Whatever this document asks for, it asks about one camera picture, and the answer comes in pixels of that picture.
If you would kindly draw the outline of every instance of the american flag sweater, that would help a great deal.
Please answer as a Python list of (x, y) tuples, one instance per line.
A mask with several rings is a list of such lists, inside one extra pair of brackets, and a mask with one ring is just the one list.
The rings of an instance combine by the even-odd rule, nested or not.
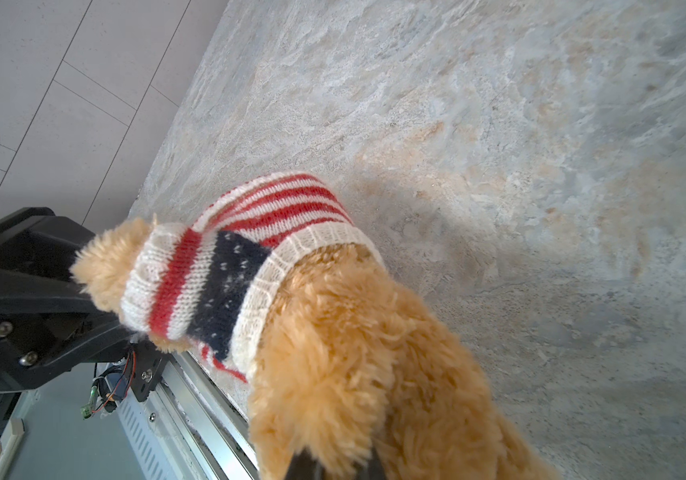
[(170, 340), (187, 336), (205, 365), (246, 381), (282, 280), (304, 256), (336, 244), (365, 245), (381, 261), (319, 179), (257, 178), (192, 226), (154, 227), (122, 297), (124, 322)]

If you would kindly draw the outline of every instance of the white stripe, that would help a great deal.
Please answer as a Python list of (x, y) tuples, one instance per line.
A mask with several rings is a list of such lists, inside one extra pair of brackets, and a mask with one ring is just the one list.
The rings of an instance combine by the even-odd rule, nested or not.
[(338, 203), (337, 201), (330, 200), (329, 198), (322, 197), (321, 195), (298, 195), (296, 197), (284, 198), (282, 200), (276, 200), (275, 202), (270, 202), (268, 204), (253, 207), (250, 210), (246, 210), (245, 212), (238, 215), (228, 216), (224, 218), (222, 221), (218, 222), (214, 226), (214, 229), (219, 230), (223, 227), (223, 225), (233, 224), (234, 222), (238, 222), (240, 220), (257, 218), (261, 215), (269, 214), (286, 206), (309, 204), (311, 202), (315, 204), (318, 203), (333, 206), (340, 212), (341, 215), (344, 215), (346, 217), (346, 221), (348, 221), (349, 224), (353, 224), (351, 219), (348, 218), (348, 215), (346, 215), (346, 212), (343, 211), (343, 206), (341, 206), (340, 203)]
[(309, 225), (289, 235), (271, 251), (269, 258), (261, 265), (242, 302), (229, 351), (235, 369), (243, 372), (248, 380), (255, 374), (255, 354), (265, 317), (269, 314), (281, 282), (304, 256), (324, 246), (341, 244), (364, 245), (372, 252), (376, 261), (383, 264), (375, 245), (361, 230), (340, 222), (324, 222)]
[(202, 232), (202, 230), (207, 226), (209, 219), (217, 215), (220, 210), (228, 206), (234, 200), (237, 200), (242, 195), (250, 192), (251, 190), (259, 188), (261, 185), (280, 180), (281, 178), (294, 177), (295, 175), (301, 175), (303, 173), (304, 172), (284, 172), (266, 175), (265, 177), (250, 180), (246, 184), (240, 185), (239, 187), (234, 188), (227, 194), (218, 198), (212, 206), (210, 206), (207, 210), (204, 210), (204, 213), (202, 213), (202, 215), (200, 215), (199, 218), (194, 222), (194, 225), (191, 227), (191, 229), (196, 232)]
[(207, 345), (207, 347), (208, 347), (207, 358), (205, 359), (205, 361), (210, 368), (214, 368), (215, 367), (215, 351), (213, 350), (213, 348), (211, 346)]
[(323, 188), (327, 191), (329, 191), (329, 188), (324, 185), (322, 182), (319, 180), (310, 180), (310, 179), (302, 179), (302, 180), (293, 180), (291, 182), (287, 182), (286, 184), (279, 184), (279, 185), (274, 185), (273, 187), (266, 188), (264, 190), (260, 190), (259, 188), (256, 188), (255, 193), (248, 193), (239, 200), (239, 202), (234, 208), (234, 211), (241, 210), (242, 208), (245, 208), (246, 206), (249, 206), (250, 204), (260, 200), (261, 198), (268, 197), (269, 195), (272, 194), (277, 194), (279, 192), (283, 192), (285, 190), (291, 190), (293, 188), (310, 188), (310, 187), (318, 187), (318, 188)]
[(303, 212), (302, 214), (291, 216), (289, 218), (280, 220), (267, 226), (259, 226), (258, 228), (251, 228), (245, 230), (237, 229), (234, 231), (259, 244), (261, 241), (267, 238), (283, 234), (284, 232), (292, 230), (297, 226), (300, 226), (312, 220), (317, 220), (319, 218), (332, 218), (339, 222), (348, 224), (348, 219), (345, 216), (333, 214), (332, 212), (312, 211)]
[(173, 313), (169, 317), (167, 325), (167, 338), (177, 340), (185, 335), (191, 320), (193, 320), (199, 298), (207, 283), (209, 265), (213, 261), (215, 243), (218, 241), (217, 232), (208, 232), (202, 236), (202, 242), (196, 251), (196, 257), (191, 265), (191, 270), (185, 276), (183, 288), (175, 301)]
[(140, 332), (149, 331), (148, 318), (156, 292), (186, 228), (183, 224), (157, 225), (140, 250), (127, 279), (121, 302), (122, 322), (129, 328)]

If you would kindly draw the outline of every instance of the plush toy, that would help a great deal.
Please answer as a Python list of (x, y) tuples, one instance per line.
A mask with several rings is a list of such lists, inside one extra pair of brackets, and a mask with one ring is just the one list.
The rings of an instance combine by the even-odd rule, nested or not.
[(264, 480), (304, 449), (329, 478), (351, 478), (373, 447), (391, 480), (558, 477), (495, 408), (471, 353), (313, 176), (253, 180), (192, 226), (129, 220), (71, 271), (160, 348), (193, 349), (249, 382)]

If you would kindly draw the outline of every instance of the white plastic part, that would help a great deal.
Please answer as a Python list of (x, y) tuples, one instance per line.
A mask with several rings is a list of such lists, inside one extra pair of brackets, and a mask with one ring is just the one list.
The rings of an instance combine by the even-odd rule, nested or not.
[(7, 469), (12, 464), (12, 459), (15, 457), (15, 452), (20, 446), (20, 440), (23, 434), (26, 433), (20, 418), (10, 418), (2, 437), (0, 438), (0, 480), (6, 475)]

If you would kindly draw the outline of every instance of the tan fur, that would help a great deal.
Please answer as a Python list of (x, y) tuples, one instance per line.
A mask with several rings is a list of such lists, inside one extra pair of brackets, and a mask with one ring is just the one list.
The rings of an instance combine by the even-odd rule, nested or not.
[[(116, 312), (151, 226), (128, 221), (72, 268), (98, 308)], [(165, 350), (187, 343), (152, 340)], [(263, 480), (309, 448), (350, 478), (373, 443), (390, 480), (558, 478), (492, 403), (469, 351), (362, 246), (306, 256), (271, 306), (249, 400)]]
[[(129, 273), (153, 226), (141, 218), (127, 220), (93, 238), (79, 251), (76, 263), (71, 266), (73, 279), (84, 285), (82, 291), (92, 297), (95, 306), (104, 312), (116, 313), (119, 320), (122, 319), (120, 304)], [(164, 352), (184, 352), (191, 348), (187, 340), (174, 342), (154, 334), (148, 337)]]

